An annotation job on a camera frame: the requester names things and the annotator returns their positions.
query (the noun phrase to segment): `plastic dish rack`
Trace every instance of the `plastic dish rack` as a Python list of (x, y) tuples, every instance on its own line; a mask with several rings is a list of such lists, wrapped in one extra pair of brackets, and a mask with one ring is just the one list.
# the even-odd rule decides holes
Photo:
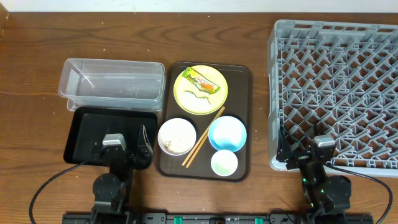
[(318, 124), (336, 139), (331, 165), (398, 177), (398, 26), (280, 20), (267, 58), (273, 169), (286, 170), (279, 129), (304, 150)]

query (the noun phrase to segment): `wood grain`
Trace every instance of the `wood grain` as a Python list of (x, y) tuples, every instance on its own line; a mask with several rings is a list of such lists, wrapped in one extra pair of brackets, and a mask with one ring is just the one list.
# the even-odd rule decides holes
[(8, 15), (9, 13), (7, 9), (0, 3), (0, 40), (4, 32), (4, 28), (6, 27)]
[[(245, 65), (254, 75), (249, 177), (238, 184), (174, 179), (152, 165), (135, 172), (133, 207), (202, 213), (308, 208), (300, 174), (268, 165), (266, 43), (278, 19), (398, 24), (397, 14), (11, 13), (0, 44), (0, 223), (29, 223), (33, 194), (71, 166), (62, 155), (73, 113), (57, 94), (70, 57), (153, 61), (166, 68), (180, 60), (229, 63)], [(104, 172), (83, 166), (49, 184), (34, 207), (38, 223), (60, 223), (65, 212), (90, 211), (93, 181)], [(350, 179), (349, 212), (377, 220), (387, 205), (386, 190)], [(382, 180), (398, 192), (398, 179)], [(397, 203), (384, 223), (398, 222)]]

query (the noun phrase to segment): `yellow plate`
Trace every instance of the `yellow plate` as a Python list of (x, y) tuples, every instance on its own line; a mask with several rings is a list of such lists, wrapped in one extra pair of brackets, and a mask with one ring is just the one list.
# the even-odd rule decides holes
[[(206, 65), (196, 65), (192, 67), (205, 78), (215, 83), (220, 89), (214, 94), (208, 94), (200, 91), (194, 84), (190, 83), (186, 78), (182, 77), (182, 73), (177, 77), (174, 83), (174, 98), (178, 105), (186, 112), (195, 115), (210, 114), (218, 110), (225, 102), (228, 95), (228, 85), (224, 76), (215, 68)], [(201, 108), (194, 104), (186, 103), (181, 100), (185, 91), (192, 92), (198, 98), (207, 97), (211, 106), (209, 108)]]

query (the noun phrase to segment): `light blue bowl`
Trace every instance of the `light blue bowl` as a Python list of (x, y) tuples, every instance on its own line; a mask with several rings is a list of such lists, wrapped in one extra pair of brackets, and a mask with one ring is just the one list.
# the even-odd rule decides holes
[(217, 150), (236, 152), (243, 147), (247, 137), (243, 123), (232, 116), (216, 119), (209, 129), (210, 144)]

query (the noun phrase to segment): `clear plastic container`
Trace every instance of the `clear plastic container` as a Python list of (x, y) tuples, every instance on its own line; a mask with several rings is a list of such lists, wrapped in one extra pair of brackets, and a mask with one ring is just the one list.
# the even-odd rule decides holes
[(157, 62), (70, 58), (58, 94), (68, 98), (70, 111), (79, 106), (161, 111), (164, 72)]

